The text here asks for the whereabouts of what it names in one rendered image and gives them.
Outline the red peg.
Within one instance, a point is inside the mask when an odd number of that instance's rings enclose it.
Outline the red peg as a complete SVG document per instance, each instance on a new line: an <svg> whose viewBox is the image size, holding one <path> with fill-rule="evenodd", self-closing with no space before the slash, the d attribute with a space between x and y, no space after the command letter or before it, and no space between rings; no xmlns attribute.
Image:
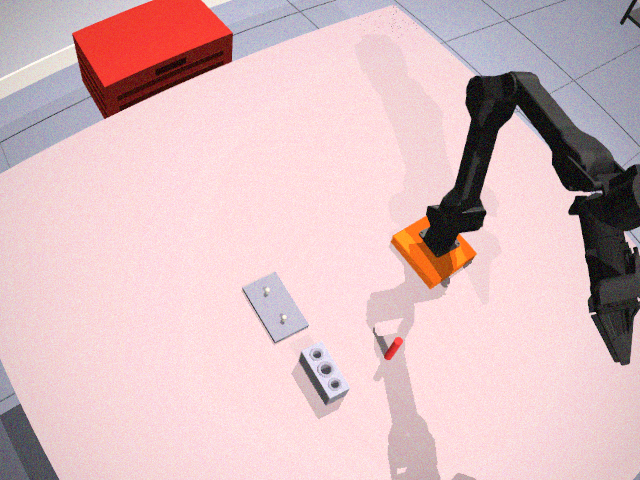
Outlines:
<svg viewBox="0 0 640 480"><path fill-rule="evenodd" d="M393 357L393 355L397 352L397 350L400 348L402 343L403 343L403 339L401 337L395 338L394 341L392 342L391 346L389 347L389 349L385 353L384 358L386 360L390 360Z"/></svg>

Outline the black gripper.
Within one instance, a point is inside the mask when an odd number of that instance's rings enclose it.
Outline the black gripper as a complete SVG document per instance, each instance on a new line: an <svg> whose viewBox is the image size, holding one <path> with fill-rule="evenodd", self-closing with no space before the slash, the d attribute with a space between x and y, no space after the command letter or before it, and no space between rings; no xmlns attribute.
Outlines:
<svg viewBox="0 0 640 480"><path fill-rule="evenodd" d="M590 278L589 313L613 361L630 364L633 321L640 309L640 276L631 274L624 236L584 244Z"/></svg>

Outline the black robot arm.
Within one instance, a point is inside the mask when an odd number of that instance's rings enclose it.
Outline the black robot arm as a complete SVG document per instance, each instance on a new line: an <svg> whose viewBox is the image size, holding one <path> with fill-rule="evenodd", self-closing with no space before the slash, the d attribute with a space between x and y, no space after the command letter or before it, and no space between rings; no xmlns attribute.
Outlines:
<svg viewBox="0 0 640 480"><path fill-rule="evenodd" d="M623 169L599 140L577 128L536 74L478 75L465 91L471 122L456 182L440 205L427 207L430 226L418 233L436 258L460 246L459 233L483 228L481 190L498 131L517 105L550 147L563 187L603 192L576 196L568 210L579 215L584 244L640 227L640 164Z"/></svg>

